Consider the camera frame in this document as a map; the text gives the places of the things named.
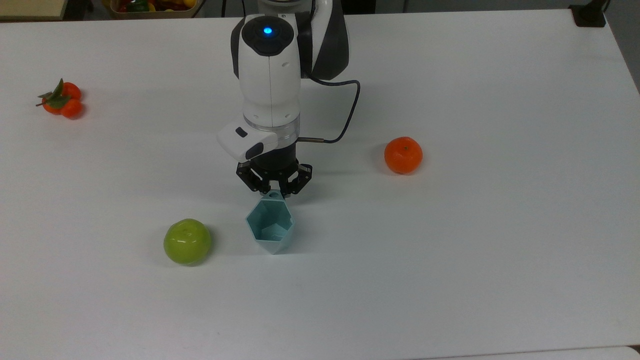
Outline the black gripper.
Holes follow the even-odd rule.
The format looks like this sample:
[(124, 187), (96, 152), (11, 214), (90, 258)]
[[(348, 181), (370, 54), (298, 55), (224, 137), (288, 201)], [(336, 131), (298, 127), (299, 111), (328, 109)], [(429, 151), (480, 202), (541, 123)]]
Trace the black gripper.
[(271, 174), (278, 173), (279, 193), (288, 198), (299, 194), (313, 178), (313, 166), (299, 163), (297, 142), (238, 162), (237, 176), (252, 192), (267, 194), (271, 189)]

